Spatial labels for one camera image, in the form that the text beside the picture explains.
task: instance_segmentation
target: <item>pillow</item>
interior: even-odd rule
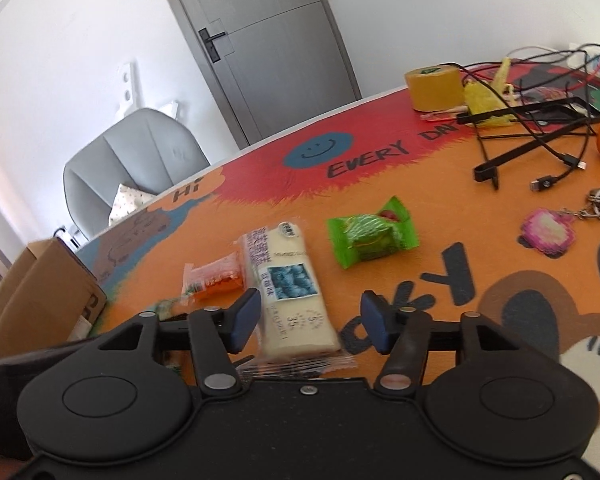
[[[140,209],[144,204],[151,202],[154,198],[155,195],[151,193],[145,193],[144,191],[120,184],[116,197],[113,199],[113,207],[109,215],[109,225],[112,226],[136,209]]]

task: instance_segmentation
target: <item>gray chair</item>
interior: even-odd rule
[[[66,164],[66,206],[80,231],[91,239],[108,227],[119,184],[158,195],[208,165],[186,127],[161,112],[142,108]]]

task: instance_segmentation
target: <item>door frame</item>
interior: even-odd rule
[[[189,45],[189,49],[194,57],[194,60],[200,68],[200,72],[202,72],[202,76],[205,79],[207,85],[209,86],[211,94],[216,100],[216,103],[220,108],[220,112],[224,117],[224,120],[229,126],[229,131],[231,131],[232,136],[234,136],[238,147],[240,149],[246,148],[249,145],[247,135],[240,126],[234,108],[229,102],[225,90],[222,88],[222,85],[220,84],[220,81],[218,80],[218,77],[214,72],[211,60],[208,58],[206,50],[204,49],[200,38],[198,37],[198,32],[192,23],[192,21],[197,21],[199,23],[206,22],[206,16],[202,10],[200,2],[198,0],[187,1],[188,7],[193,14],[193,17],[190,18],[189,14],[187,13],[187,6],[185,5],[183,0],[167,1],[176,17],[176,21],[178,22],[178,26],[182,31],[185,41],[187,42],[187,45]],[[333,31],[333,35],[338,45],[338,49],[340,50],[340,55],[342,56],[342,59],[344,61],[344,65],[347,70],[347,75],[349,76],[351,87],[353,88],[353,93],[356,97],[356,100],[360,100],[362,99],[362,94],[360,93],[360,86],[358,85],[356,74],[353,70],[353,65],[349,58],[349,54],[347,53],[347,50],[345,48],[344,40],[342,39],[342,35],[340,33],[340,30],[338,29],[338,25],[333,15],[333,11],[331,10],[331,6],[328,0],[321,0],[321,3],[324,7],[327,19],[329,20],[329,24],[331,25],[331,30]]]

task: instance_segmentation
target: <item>brown box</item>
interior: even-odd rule
[[[30,243],[0,282],[0,357],[86,337],[106,299],[58,238]]]

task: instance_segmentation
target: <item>green wrapped candy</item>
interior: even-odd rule
[[[332,218],[327,226],[336,259],[345,269],[419,245],[411,216],[396,196],[378,214]]]

